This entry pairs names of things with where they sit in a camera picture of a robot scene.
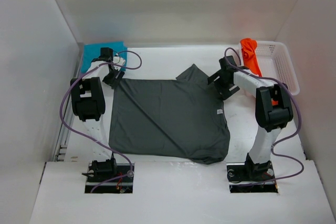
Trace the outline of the teal t shirt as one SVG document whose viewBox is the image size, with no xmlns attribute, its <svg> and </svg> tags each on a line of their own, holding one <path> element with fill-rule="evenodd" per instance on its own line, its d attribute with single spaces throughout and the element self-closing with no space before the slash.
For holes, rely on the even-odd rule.
<svg viewBox="0 0 336 224">
<path fill-rule="evenodd" d="M 111 48 L 115 52 L 121 52 L 128 49 L 122 41 L 84 45 L 82 65 L 80 69 L 81 73 L 85 73 L 90 68 L 92 60 L 98 58 L 100 56 L 100 49 L 105 47 Z"/>
</svg>

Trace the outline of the grey t shirt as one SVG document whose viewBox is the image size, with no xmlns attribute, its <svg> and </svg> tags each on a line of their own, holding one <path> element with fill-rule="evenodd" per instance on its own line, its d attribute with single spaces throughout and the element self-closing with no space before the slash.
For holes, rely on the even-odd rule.
<svg viewBox="0 0 336 224">
<path fill-rule="evenodd" d="M 192 65 L 174 80 L 123 79 L 114 91 L 109 145 L 124 154 L 223 161 L 230 132 L 207 75 Z"/>
</svg>

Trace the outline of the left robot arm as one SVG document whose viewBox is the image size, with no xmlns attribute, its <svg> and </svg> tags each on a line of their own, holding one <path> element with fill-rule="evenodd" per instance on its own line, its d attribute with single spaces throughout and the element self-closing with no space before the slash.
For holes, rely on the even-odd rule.
<svg viewBox="0 0 336 224">
<path fill-rule="evenodd" d="M 113 49 L 103 47 L 100 56 L 91 61 L 89 71 L 101 63 L 107 64 L 82 79 L 73 78 L 70 83 L 78 82 L 70 91 L 72 110 L 75 116 L 82 121 L 86 134 L 98 141 L 92 144 L 93 161 L 89 171 L 84 173 L 89 182 L 113 181 L 118 175 L 116 160 L 113 151 L 108 150 L 108 133 L 103 123 L 106 112 L 106 102 L 113 98 L 113 91 L 119 85 L 124 71 L 121 66 L 125 60 L 121 59 Z"/>
</svg>

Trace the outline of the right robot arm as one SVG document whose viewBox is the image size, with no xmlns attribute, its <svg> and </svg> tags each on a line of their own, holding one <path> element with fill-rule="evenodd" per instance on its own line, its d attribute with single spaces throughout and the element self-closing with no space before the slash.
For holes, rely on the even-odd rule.
<svg viewBox="0 0 336 224">
<path fill-rule="evenodd" d="M 240 89 L 255 98 L 255 118 L 258 124 L 254 144 L 244 163 L 228 164 L 227 178 L 232 183 L 260 182 L 272 179 L 271 147 L 282 129 L 293 119 L 290 95 L 284 84 L 253 74 L 236 65 L 232 56 L 219 60 L 220 69 L 208 77 L 223 100 Z"/>
</svg>

